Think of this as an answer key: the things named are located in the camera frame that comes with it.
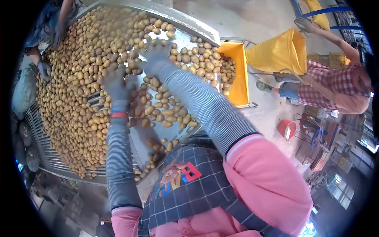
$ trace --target stainless steel tray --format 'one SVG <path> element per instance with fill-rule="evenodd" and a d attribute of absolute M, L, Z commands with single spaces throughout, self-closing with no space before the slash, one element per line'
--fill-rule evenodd
<path fill-rule="evenodd" d="M 128 1 L 104 1 L 99 0 L 87 7 L 84 11 L 80 12 L 75 19 L 72 20 L 71 24 L 77 21 L 77 19 L 84 16 L 87 12 L 92 11 L 94 8 L 98 6 L 105 5 L 113 5 L 113 6 L 125 6 L 135 10 L 144 10 L 148 13 L 149 16 L 157 17 L 162 20 L 165 20 L 171 24 L 173 24 L 176 28 L 175 32 L 175 40 L 174 43 L 178 45 L 178 50 L 181 48 L 187 47 L 191 49 L 193 47 L 197 47 L 196 43 L 190 42 L 191 36 L 201 37 L 205 42 L 209 42 L 212 46 L 219 47 L 221 45 L 219 34 L 216 30 L 211 28 L 210 26 L 200 22 L 199 20 L 188 16 L 182 12 L 179 12 L 175 9 L 163 6 L 161 4 L 157 4 L 151 1 L 137 1 L 137 0 L 128 0 Z M 168 39 L 166 36 L 166 32 L 161 32 L 160 35 L 155 35 L 154 33 L 149 34 L 153 39 L 159 37 L 160 39 Z M 139 82 L 137 88 L 140 87 L 141 83 L 143 83 L 143 77 L 145 77 L 145 73 L 138 76 Z M 153 104 L 157 102 L 155 99 L 156 92 L 153 90 L 148 90 L 148 93 L 152 94 L 152 102 Z M 94 93 L 88 97 L 91 99 L 92 106 L 100 105 L 98 104 L 99 92 Z M 70 171 L 68 167 L 63 164 L 62 160 L 59 158 L 57 152 L 50 148 L 50 137 L 42 132 L 42 121 L 41 115 L 39 113 L 38 107 L 34 105 L 27 112 L 27 118 L 29 125 L 33 130 L 33 137 L 39 144 L 39 151 L 41 152 L 41 168 L 50 173 L 58 175 L 60 177 L 68 178 L 76 181 L 84 181 L 91 182 L 98 185 L 106 185 L 106 177 L 105 177 L 105 165 L 98 168 L 96 171 L 88 171 L 91 173 L 97 173 L 98 176 L 91 180 L 87 176 L 82 180 L 80 179 L 74 172 Z M 155 121 L 155 127 L 141 127 L 141 120 L 138 120 L 137 126 L 130 129 L 130 146 L 133 154 L 133 165 L 138 165 L 140 168 L 143 168 L 145 163 L 147 162 L 147 155 L 153 150 L 146 145 L 146 141 L 148 138 L 153 138 L 156 141 L 160 141 L 162 138 L 167 138 L 168 141 L 173 139 L 183 140 L 185 137 L 192 135 L 201 129 L 200 126 L 195 128 L 187 127 L 184 131 L 180 131 L 179 123 L 174 122 L 173 126 L 170 128 L 164 128 L 161 126 L 160 122 Z"/>

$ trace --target shoe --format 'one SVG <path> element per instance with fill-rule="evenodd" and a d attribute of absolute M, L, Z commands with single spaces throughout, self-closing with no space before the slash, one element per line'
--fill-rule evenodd
<path fill-rule="evenodd" d="M 283 77 L 277 77 L 277 76 L 274 76 L 274 77 L 275 77 L 276 82 L 282 82 L 283 81 Z"/>
<path fill-rule="evenodd" d="M 261 91 L 272 91 L 273 87 L 266 84 L 266 83 L 263 83 L 263 82 L 257 82 L 257 87 L 258 89 L 260 89 Z"/>

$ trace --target hand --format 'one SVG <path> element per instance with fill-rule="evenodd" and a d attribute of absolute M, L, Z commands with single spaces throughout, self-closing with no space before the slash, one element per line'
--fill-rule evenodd
<path fill-rule="evenodd" d="M 301 31 L 308 32 L 308 33 L 313 33 L 316 34 L 317 28 L 314 24 L 312 24 L 308 19 L 298 17 L 296 20 L 294 20 L 294 23 L 298 26 L 298 28 Z"/>
<path fill-rule="evenodd" d="M 301 77 L 301 79 L 303 80 L 302 83 L 305 85 L 310 85 L 311 87 L 313 87 L 313 85 L 315 84 L 315 80 L 308 74 L 304 74 L 299 77 Z"/>
<path fill-rule="evenodd" d="M 42 60 L 39 60 L 37 63 L 37 68 L 38 68 L 39 72 L 41 73 L 41 76 L 47 82 L 49 82 L 51 77 L 47 74 L 47 72 L 51 73 L 51 67 L 47 63 L 43 62 Z"/>
<path fill-rule="evenodd" d="M 136 88 L 137 76 L 130 75 L 124 81 L 126 66 L 119 65 L 116 71 L 110 67 L 102 81 L 104 89 L 112 97 L 112 110 L 125 111 L 129 102 L 130 92 Z"/>
<path fill-rule="evenodd" d="M 171 44 L 162 46 L 161 41 L 158 41 L 156 46 L 151 45 L 151 41 L 147 42 L 147 50 L 140 50 L 140 54 L 146 58 L 146 63 L 139 63 L 137 66 L 142 68 L 147 75 L 152 75 L 160 78 L 162 82 L 166 78 L 161 78 L 165 72 L 170 72 L 177 67 L 168 60 L 168 55 L 172 49 Z"/>
<path fill-rule="evenodd" d="M 65 29 L 64 22 L 58 21 L 57 25 L 55 26 L 55 35 L 54 35 L 54 42 L 53 42 L 53 47 L 55 50 L 58 49 L 61 41 L 66 36 L 66 32 L 67 30 Z"/>

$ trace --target striped arm sleeve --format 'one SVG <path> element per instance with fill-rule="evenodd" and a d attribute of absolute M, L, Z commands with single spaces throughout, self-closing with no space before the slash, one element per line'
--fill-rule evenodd
<path fill-rule="evenodd" d="M 106 178 L 111 209 L 133 206 L 142 208 L 136 182 L 128 133 L 124 118 L 113 118 L 106 137 Z"/>
<path fill-rule="evenodd" d="M 198 76 L 177 69 L 166 75 L 167 88 L 196 116 L 223 156 L 240 139 L 259 133 L 226 96 Z"/>

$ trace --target checkered apron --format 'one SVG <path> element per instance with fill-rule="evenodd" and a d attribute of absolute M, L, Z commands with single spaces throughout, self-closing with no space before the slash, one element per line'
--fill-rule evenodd
<path fill-rule="evenodd" d="M 177 145 L 167 155 L 163 168 L 140 217 L 138 236 L 149 236 L 154 227 L 219 206 L 262 236 L 289 236 L 261 220 L 238 200 L 226 178 L 222 156 L 206 134 L 193 135 Z"/>
<path fill-rule="evenodd" d="M 360 92 L 353 86 L 352 79 L 350 77 L 351 72 L 360 67 L 361 64 L 357 63 L 352 65 L 349 64 L 343 69 L 335 69 L 310 59 L 307 60 L 307 74 L 310 75 L 317 83 L 323 85 L 331 91 L 338 93 L 349 96 L 358 94 L 368 97 L 369 95 Z M 325 98 L 314 88 L 303 83 L 300 83 L 299 102 L 304 105 L 321 107 L 330 110 L 338 109 L 334 102 Z"/>

